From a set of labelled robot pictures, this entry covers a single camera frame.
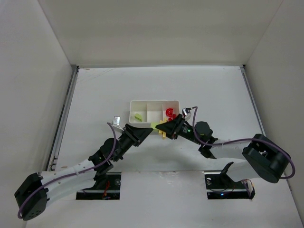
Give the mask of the yellow lego piece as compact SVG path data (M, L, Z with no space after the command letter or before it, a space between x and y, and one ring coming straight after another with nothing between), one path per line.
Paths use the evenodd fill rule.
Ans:
M168 121L167 118L165 118L164 120L160 120L160 124L166 123L167 121ZM166 139L166 132L162 130L158 130L158 134L162 136L162 139Z

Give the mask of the red round lego piece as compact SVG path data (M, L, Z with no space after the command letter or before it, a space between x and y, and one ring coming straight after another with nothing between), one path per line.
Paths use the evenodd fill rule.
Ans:
M165 114L166 114L167 117L173 117L174 116L174 109L173 108L166 109Z

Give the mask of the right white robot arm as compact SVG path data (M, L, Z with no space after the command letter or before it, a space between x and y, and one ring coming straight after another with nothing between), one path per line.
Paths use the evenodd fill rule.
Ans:
M199 145L199 152L208 159L239 159L235 165L229 165L224 173L233 181L260 177L270 183L284 179L283 173L288 165L292 167L289 179L295 175L295 165L291 156L262 134L253 138L223 141L213 137L207 122L189 124L183 115L156 125L156 129L166 133L172 140L182 137Z

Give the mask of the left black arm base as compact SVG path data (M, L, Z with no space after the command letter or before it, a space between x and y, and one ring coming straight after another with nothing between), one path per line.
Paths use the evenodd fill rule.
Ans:
M119 200L121 189L121 173L110 172L105 178L97 181L93 187L76 193L76 200Z

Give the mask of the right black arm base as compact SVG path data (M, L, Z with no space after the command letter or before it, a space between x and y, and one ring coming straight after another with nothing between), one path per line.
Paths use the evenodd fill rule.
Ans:
M204 172L206 193L209 200L252 200L254 198L256 192L251 180L244 179L235 182L227 175L232 164L233 162L229 162L220 171Z

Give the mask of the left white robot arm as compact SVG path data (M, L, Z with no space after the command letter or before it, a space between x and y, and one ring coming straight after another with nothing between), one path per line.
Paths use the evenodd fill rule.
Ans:
M120 137L114 135L108 138L93 155L75 166L61 171L30 174L14 194L19 207L18 218L31 220L56 200L105 180L107 172L113 168L111 162L123 159L131 147L138 147L152 131L150 127L138 128L126 124Z

